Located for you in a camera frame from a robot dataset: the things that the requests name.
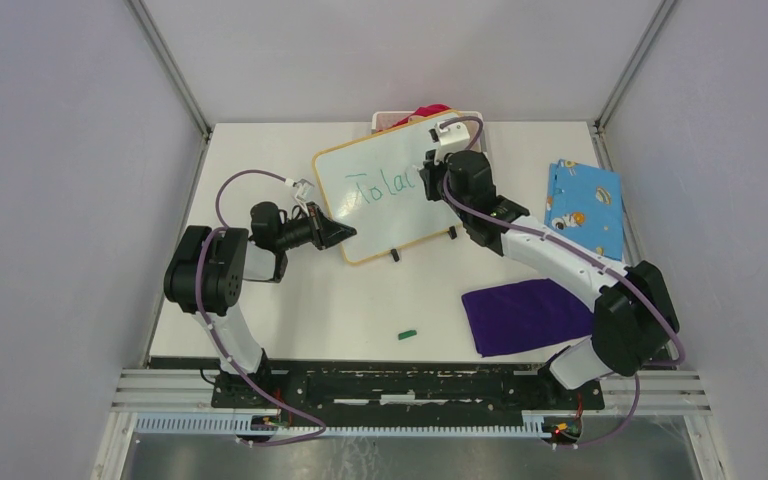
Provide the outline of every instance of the white wall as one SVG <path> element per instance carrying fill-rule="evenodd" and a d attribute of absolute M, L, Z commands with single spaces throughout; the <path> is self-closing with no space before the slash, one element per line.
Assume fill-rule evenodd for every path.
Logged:
<path fill-rule="evenodd" d="M 659 0 L 146 0 L 212 123 L 596 118 Z"/>
<path fill-rule="evenodd" d="M 608 125 L 737 478 L 768 478 L 768 2 L 681 2 Z"/>
<path fill-rule="evenodd" d="M 0 1 L 0 479 L 88 477 L 198 140 L 123 1 Z"/>

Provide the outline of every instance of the blue patterned cloth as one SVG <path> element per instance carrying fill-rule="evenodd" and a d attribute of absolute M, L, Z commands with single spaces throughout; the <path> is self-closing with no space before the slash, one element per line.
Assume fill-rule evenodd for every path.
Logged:
<path fill-rule="evenodd" d="M 620 176 L 563 159 L 550 165 L 546 225 L 599 255 L 622 260 Z"/>

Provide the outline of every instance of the cable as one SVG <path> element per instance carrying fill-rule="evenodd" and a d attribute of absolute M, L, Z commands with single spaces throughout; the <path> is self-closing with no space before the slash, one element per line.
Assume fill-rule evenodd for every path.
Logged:
<path fill-rule="evenodd" d="M 620 424 L 617 425 L 617 428 L 611 430 L 609 433 L 606 433 L 605 435 L 602 435 L 599 438 L 594 438 L 593 440 L 588 440 L 582 443 L 576 443 L 575 445 L 560 445 L 555 443 L 555 444 L 552 444 L 552 448 L 555 448 L 555 446 L 558 446 L 565 449 L 575 450 L 581 447 L 598 445 L 602 442 L 610 440 L 611 438 L 614 438 L 620 432 L 625 430 L 625 428 L 628 427 L 629 423 L 631 423 L 631 418 L 634 417 L 634 412 L 637 411 L 638 402 L 640 402 L 640 377 L 638 377 L 637 374 L 635 373 L 634 374 L 634 400 L 631 402 L 631 408 L 628 410 L 628 415 L 626 415 L 625 418 L 623 418 L 622 422 L 620 422 Z"/>
<path fill-rule="evenodd" d="M 482 120 L 481 117 L 476 117 L 474 115 L 464 115 L 463 117 L 450 118 L 440 122 L 440 128 L 446 128 L 453 123 L 469 121 L 473 121 L 478 124 L 478 130 L 475 131 L 475 135 L 472 136 L 472 138 L 469 140 L 469 143 L 466 144 L 466 148 L 464 148 L 464 150 L 470 150 L 472 146 L 475 145 L 475 143 L 478 141 L 478 139 L 481 138 L 481 132 L 484 131 L 484 120 Z"/>
<path fill-rule="evenodd" d="M 570 435 L 569 433 L 567 433 L 567 432 L 565 432 L 563 430 L 559 431 L 558 435 L 563 435 L 563 436 L 567 437 L 568 439 L 570 439 L 570 440 L 572 440 L 574 442 L 578 441 L 578 437 L 573 437 L 572 435 Z"/>
<path fill-rule="evenodd" d="M 304 209 L 299 205 L 293 205 L 293 210 L 291 210 L 291 214 L 293 216 L 293 220 L 297 220 L 299 218 L 303 218 L 307 216 L 307 213 L 305 213 Z"/>
<path fill-rule="evenodd" d="M 488 221 L 500 227 L 505 227 L 511 230 L 516 230 L 518 232 L 535 235 L 540 237 L 541 240 L 544 238 L 544 232 L 541 230 L 524 227 L 522 225 L 514 225 L 512 223 L 499 220 L 498 218 L 493 218 L 490 215 L 485 215 L 457 201 L 455 197 L 452 196 L 452 193 L 449 191 L 449 172 L 446 172 L 446 175 L 443 177 L 443 193 L 446 196 L 446 200 L 448 200 L 449 203 L 457 207 L 459 210 L 462 210 L 466 213 L 474 215 L 482 220 Z M 545 239 L 562 247 L 564 250 L 567 250 L 568 252 L 588 262 L 590 265 L 598 268 L 599 270 L 605 271 L 608 275 L 610 275 L 615 280 L 623 284 L 623 286 L 625 286 L 635 297 L 637 297 L 638 300 L 640 300 L 641 303 L 643 303 L 646 309 L 649 310 L 649 313 L 651 313 L 652 316 L 655 317 L 655 320 L 658 322 L 659 325 L 661 325 L 661 328 L 664 329 L 667 336 L 670 337 L 670 340 L 672 340 L 673 344 L 675 345 L 676 350 L 678 351 L 678 358 L 676 358 L 675 360 L 669 360 L 669 361 L 663 361 L 663 362 L 651 362 L 649 363 L 649 365 L 674 367 L 684 362 L 684 359 L 685 359 L 684 345 L 681 343 L 681 340 L 678 339 L 678 335 L 676 335 L 675 331 L 672 329 L 672 327 L 670 327 L 670 324 L 667 322 L 667 319 L 664 318 L 663 315 L 661 315 L 661 312 L 659 312 L 658 309 L 655 308 L 655 305 L 649 300 L 649 298 L 647 298 L 646 295 L 643 294 L 643 292 L 641 292 L 636 286 L 634 286 L 634 284 L 631 283 L 631 281 L 625 278 L 624 275 L 621 275 L 620 273 L 609 268 L 606 264 L 600 262 L 596 258 L 593 258 L 589 252 L 579 249 L 578 247 L 576 247 L 575 245 L 572 245 L 571 243 L 567 242 L 566 240 L 564 240 L 562 237 L 558 235 L 545 234 Z"/>
<path fill-rule="evenodd" d="M 240 172 L 236 174 L 235 176 L 228 179 L 228 181 L 225 182 L 225 185 L 228 184 L 230 180 L 233 180 L 234 178 L 245 174 L 246 172 L 254 172 L 254 170 L 246 170 L 245 172 Z M 268 172 L 262 172 L 257 171 L 258 173 L 265 173 L 269 176 L 275 177 L 275 178 L 281 178 L 278 175 L 268 173 Z M 219 197 L 217 196 L 217 207 L 219 206 Z M 278 400 L 277 398 L 273 397 L 272 395 L 266 393 L 265 390 L 260 388 L 254 380 L 249 378 L 248 375 L 246 375 L 246 372 L 243 370 L 243 368 L 240 366 L 239 363 L 237 363 L 237 360 L 235 360 L 231 355 L 228 354 L 228 350 L 225 348 L 225 345 L 222 344 L 222 340 L 219 338 L 219 335 L 216 333 L 215 328 L 213 327 L 213 320 L 210 318 L 210 315 L 207 314 L 207 312 L 204 310 L 204 303 L 202 302 L 202 295 L 201 295 L 201 287 L 202 287 L 202 275 L 204 274 L 204 263 L 207 259 L 207 251 L 210 249 L 210 242 L 213 241 L 213 238 L 218 234 L 219 232 L 224 232 L 227 230 L 227 227 L 221 227 L 217 228 L 208 234 L 207 238 L 204 240 L 204 243 L 201 246 L 201 252 L 199 253 L 199 261 L 196 266 L 196 306 L 198 307 L 198 311 L 201 314 L 202 318 L 204 318 L 205 324 L 208 326 L 208 330 L 210 331 L 210 336 L 213 338 L 213 343 L 216 344 L 216 349 L 219 350 L 219 353 L 222 354 L 222 358 L 226 359 L 226 361 L 231 365 L 231 367 L 234 369 L 237 374 L 240 375 L 240 377 L 245 380 L 245 382 L 251 387 L 252 390 L 257 392 L 258 395 L 268 400 L 271 404 L 275 405 L 276 407 L 286 410 L 290 413 L 294 413 L 306 420 L 309 420 L 316 425 L 319 426 L 319 429 L 315 432 L 311 433 L 305 433 L 303 435 L 298 435 L 295 437 L 285 438 L 283 440 L 275 440 L 270 442 L 262 442 L 262 443 L 253 443 L 249 442 L 250 446 L 256 446 L 256 447 L 277 447 L 279 445 L 289 445 L 291 443 L 298 443 L 303 442 L 305 440 L 311 440 L 319 435 L 322 435 L 325 433 L 325 422 L 322 420 L 314 417 L 313 415 L 310 415 L 308 413 L 305 413 L 297 408 L 291 407 L 287 405 L 286 403 L 282 402 L 281 400 Z"/>
<path fill-rule="evenodd" d="M 207 377 L 204 376 L 204 369 L 203 368 L 199 368 L 199 375 L 201 375 L 201 379 L 204 380 L 205 382 L 207 382 L 207 383 L 209 383 L 209 384 L 211 384 L 213 386 L 216 386 L 216 382 L 215 381 L 211 382 L 210 380 L 207 379 Z"/>
<path fill-rule="evenodd" d="M 266 175 L 267 177 L 272 177 L 275 180 L 280 180 L 282 182 L 286 182 L 287 179 L 285 177 L 282 177 L 281 175 L 278 175 L 277 173 L 267 172 L 266 170 L 258 170 L 258 169 L 251 169 L 251 170 L 243 170 L 242 172 L 237 172 L 230 177 L 228 177 L 228 180 L 225 180 L 225 183 L 222 184 L 221 187 L 219 187 L 219 192 L 216 193 L 216 201 L 214 202 L 214 207 L 216 208 L 216 217 L 219 218 L 219 223 L 222 224 L 223 227 L 229 228 L 228 222 L 225 221 L 224 218 L 222 218 L 222 212 L 219 211 L 219 199 L 222 198 L 222 192 L 225 191 L 225 187 L 228 186 L 229 183 L 233 182 L 236 178 L 242 177 L 243 175 L 248 175 L 250 173 L 257 173 L 260 175 Z"/>
<path fill-rule="evenodd" d="M 581 415 L 584 413 L 584 400 L 581 398 L 581 393 L 578 394 L 578 409 L 575 411 L 574 421 L 580 421 Z"/>

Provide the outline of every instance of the whiteboard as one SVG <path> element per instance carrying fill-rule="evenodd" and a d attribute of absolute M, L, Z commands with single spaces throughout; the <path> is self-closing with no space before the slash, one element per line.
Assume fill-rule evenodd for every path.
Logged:
<path fill-rule="evenodd" d="M 328 213 L 358 232 L 340 244 L 347 262 L 361 263 L 460 225 L 446 203 L 426 200 L 416 168 L 436 148 L 428 131 L 457 116 L 449 110 L 313 157 Z"/>

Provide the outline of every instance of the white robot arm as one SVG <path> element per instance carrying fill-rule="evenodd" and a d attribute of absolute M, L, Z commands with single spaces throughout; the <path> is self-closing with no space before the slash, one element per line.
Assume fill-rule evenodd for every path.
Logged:
<path fill-rule="evenodd" d="M 438 127 L 432 137 L 446 135 Z M 496 194 L 483 153 L 440 146 L 452 151 L 427 155 L 419 172 L 426 198 L 448 203 L 475 243 L 536 268 L 594 313 L 593 335 L 550 359 L 543 375 L 566 390 L 609 373 L 631 376 L 675 338 L 678 320 L 655 266 L 629 267 L 557 235 Z"/>
<path fill-rule="evenodd" d="M 282 221 L 280 210 L 262 202 L 251 210 L 249 230 L 228 228 L 221 236 L 210 227 L 190 226 L 163 279 L 166 298 L 193 316 L 212 339 L 220 368 L 236 374 L 232 359 L 245 373 L 260 369 L 265 353 L 251 334 L 238 303 L 242 282 L 280 282 L 287 268 L 287 250 L 312 243 L 330 248 L 357 234 L 354 228 L 326 217 L 318 205 L 307 202 L 297 218 Z M 210 239 L 203 262 L 199 255 Z M 201 297 L 205 318 L 196 302 L 196 277 L 201 263 Z"/>

